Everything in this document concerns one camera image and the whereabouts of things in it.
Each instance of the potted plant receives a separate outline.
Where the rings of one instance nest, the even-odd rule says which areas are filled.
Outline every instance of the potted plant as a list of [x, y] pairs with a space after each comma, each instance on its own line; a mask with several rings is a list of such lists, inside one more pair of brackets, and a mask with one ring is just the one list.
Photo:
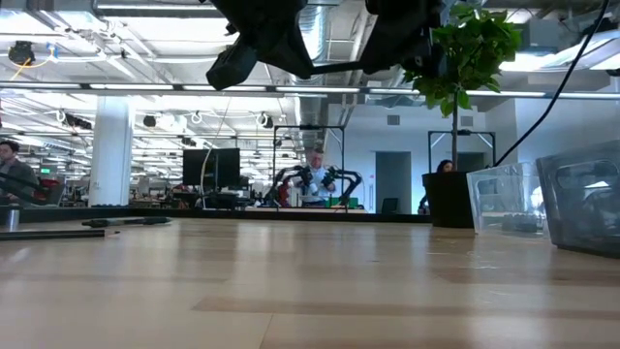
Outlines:
[[450, 11], [450, 24], [433, 30], [433, 44], [446, 55], [447, 70], [440, 76], [423, 70], [405, 70], [404, 81], [426, 99], [426, 106], [440, 107], [443, 117], [452, 117], [452, 164], [454, 172], [425, 174], [433, 225], [473, 228], [467, 177], [458, 168], [458, 109], [472, 108], [468, 90], [486, 87], [500, 92], [500, 64], [513, 61], [521, 33], [508, 22], [508, 13], [491, 13], [480, 7], [457, 4]]

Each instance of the woman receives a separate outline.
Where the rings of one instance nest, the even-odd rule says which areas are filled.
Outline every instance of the woman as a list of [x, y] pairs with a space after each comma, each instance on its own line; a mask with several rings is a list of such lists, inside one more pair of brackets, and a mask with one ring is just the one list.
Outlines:
[[[444, 160], [439, 163], [439, 166], [437, 166], [436, 172], [438, 174], [441, 174], [441, 173], [452, 172], [452, 171], [454, 171], [454, 164], [451, 162], [451, 160]], [[426, 207], [426, 201], [427, 201], [426, 195], [424, 195], [422, 200], [419, 201], [418, 214], [428, 214], [428, 208]]]

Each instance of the man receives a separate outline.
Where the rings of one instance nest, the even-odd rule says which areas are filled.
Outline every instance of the man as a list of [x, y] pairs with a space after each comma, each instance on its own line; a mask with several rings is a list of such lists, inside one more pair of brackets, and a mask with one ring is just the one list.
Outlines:
[[[34, 171], [32, 171], [32, 168], [28, 164], [17, 160], [18, 152], [19, 144], [11, 141], [0, 142], [0, 174], [10, 175], [37, 184], [39, 180], [35, 176]], [[0, 177], [0, 182], [10, 185], [26, 195], [32, 196], [34, 194], [34, 188], [28, 187], [22, 183], [4, 177]], [[3, 189], [0, 189], [0, 204], [28, 205], [28, 203]]]
[[[301, 205], [303, 207], [326, 207], [329, 194], [336, 191], [334, 183], [330, 183], [327, 187], [323, 184], [327, 170], [323, 167], [323, 152], [315, 149], [308, 154], [308, 163], [310, 164], [310, 174], [312, 180], [310, 185], [306, 187]], [[296, 184], [297, 187], [303, 186], [303, 181]]]

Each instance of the plant stem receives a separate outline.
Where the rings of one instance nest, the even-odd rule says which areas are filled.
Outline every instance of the plant stem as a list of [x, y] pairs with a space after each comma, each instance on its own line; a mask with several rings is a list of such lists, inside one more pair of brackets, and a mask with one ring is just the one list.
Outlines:
[[458, 163], [458, 95], [454, 93], [454, 111], [452, 112], [452, 166], [457, 171]]

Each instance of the man with white hair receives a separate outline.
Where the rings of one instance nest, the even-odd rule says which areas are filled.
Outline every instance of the man with white hair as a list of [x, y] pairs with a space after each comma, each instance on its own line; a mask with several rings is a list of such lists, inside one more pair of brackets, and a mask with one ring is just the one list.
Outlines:
[[323, 167], [323, 152], [320, 149], [314, 149], [307, 155], [308, 164], [310, 165], [310, 174], [312, 180], [310, 185], [304, 186], [303, 181], [299, 181], [296, 186], [302, 187], [304, 195], [301, 199], [303, 207], [326, 207], [329, 194], [336, 190], [334, 183], [327, 186], [323, 184], [327, 170]]

